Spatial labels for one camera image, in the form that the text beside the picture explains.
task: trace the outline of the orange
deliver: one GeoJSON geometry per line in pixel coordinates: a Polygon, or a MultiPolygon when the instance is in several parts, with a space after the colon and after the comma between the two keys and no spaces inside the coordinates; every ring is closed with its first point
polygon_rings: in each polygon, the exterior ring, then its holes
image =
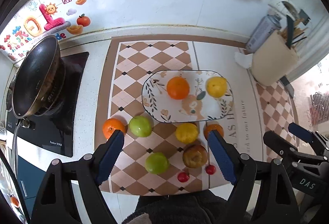
{"type": "Polygon", "coordinates": [[[126,127],[121,123],[120,120],[115,118],[110,118],[106,120],[103,124],[103,134],[106,139],[109,139],[115,130],[121,130],[123,134],[126,133],[126,127]]]}
{"type": "Polygon", "coordinates": [[[223,128],[222,128],[221,125],[219,125],[219,124],[210,124],[210,125],[206,126],[206,128],[205,128],[204,131],[203,131],[203,134],[204,134],[206,140],[208,140],[208,134],[209,134],[209,132],[212,131],[212,130],[217,130],[218,133],[219,133],[222,137],[224,137],[224,130],[223,130],[223,128]]]}
{"type": "Polygon", "coordinates": [[[173,98],[174,100],[182,100],[189,94],[190,85],[186,79],[182,77],[174,77],[167,83],[167,92],[170,98],[173,98]]]}
{"type": "Polygon", "coordinates": [[[10,202],[16,207],[16,208],[19,208],[19,201],[16,197],[14,196],[11,196],[10,197],[10,202]]]}

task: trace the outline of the blue gripper pad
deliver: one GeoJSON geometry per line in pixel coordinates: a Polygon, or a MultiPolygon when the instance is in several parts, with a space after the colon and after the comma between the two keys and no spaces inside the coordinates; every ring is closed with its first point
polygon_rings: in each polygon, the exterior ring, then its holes
{"type": "Polygon", "coordinates": [[[120,131],[118,136],[113,140],[111,146],[106,151],[103,159],[99,163],[99,171],[96,177],[96,183],[98,185],[102,184],[109,178],[114,164],[116,163],[116,160],[122,150],[123,144],[124,135],[120,131]]]}
{"type": "Polygon", "coordinates": [[[294,134],[296,137],[300,138],[301,140],[307,143],[313,142],[312,133],[295,123],[290,123],[288,126],[288,130],[290,133],[294,134]]]}
{"type": "Polygon", "coordinates": [[[214,131],[209,132],[208,145],[213,152],[213,156],[215,157],[224,178],[234,185],[236,183],[234,164],[217,139],[214,131]]]}

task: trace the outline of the cardboard container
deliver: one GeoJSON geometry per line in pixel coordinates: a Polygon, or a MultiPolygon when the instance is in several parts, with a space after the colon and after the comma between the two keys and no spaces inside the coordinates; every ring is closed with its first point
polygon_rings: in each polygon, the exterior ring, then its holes
{"type": "Polygon", "coordinates": [[[286,75],[296,65],[298,55],[288,49],[278,31],[272,33],[254,53],[251,73],[263,86],[270,86],[286,75]]]}

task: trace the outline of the screw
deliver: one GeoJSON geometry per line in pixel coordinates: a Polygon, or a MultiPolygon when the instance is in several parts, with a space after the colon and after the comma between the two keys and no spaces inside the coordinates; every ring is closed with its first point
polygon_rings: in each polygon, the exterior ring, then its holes
{"type": "Polygon", "coordinates": [[[242,154],[240,155],[240,157],[241,157],[242,160],[248,160],[248,159],[249,159],[249,155],[246,154],[246,153],[242,153],[242,154]]]}
{"type": "Polygon", "coordinates": [[[281,160],[279,160],[279,159],[277,159],[277,158],[275,158],[275,159],[273,160],[273,162],[274,162],[276,165],[280,165],[280,164],[281,164],[281,160]]]}
{"type": "Polygon", "coordinates": [[[52,164],[52,165],[58,165],[59,162],[60,162],[60,161],[59,161],[58,159],[54,159],[54,160],[51,161],[51,164],[52,164]]]}
{"type": "Polygon", "coordinates": [[[84,160],[90,160],[93,157],[93,155],[91,153],[87,153],[83,156],[84,160]]]}

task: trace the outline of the green apple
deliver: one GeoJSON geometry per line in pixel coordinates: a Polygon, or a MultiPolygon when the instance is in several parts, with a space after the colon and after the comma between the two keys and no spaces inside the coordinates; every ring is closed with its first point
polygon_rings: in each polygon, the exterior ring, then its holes
{"type": "Polygon", "coordinates": [[[152,153],[145,161],[145,169],[152,174],[164,173],[169,167],[169,160],[163,153],[152,153]]]}
{"type": "Polygon", "coordinates": [[[135,116],[129,121],[129,129],[138,137],[148,137],[152,133],[150,121],[141,115],[135,116]]]}

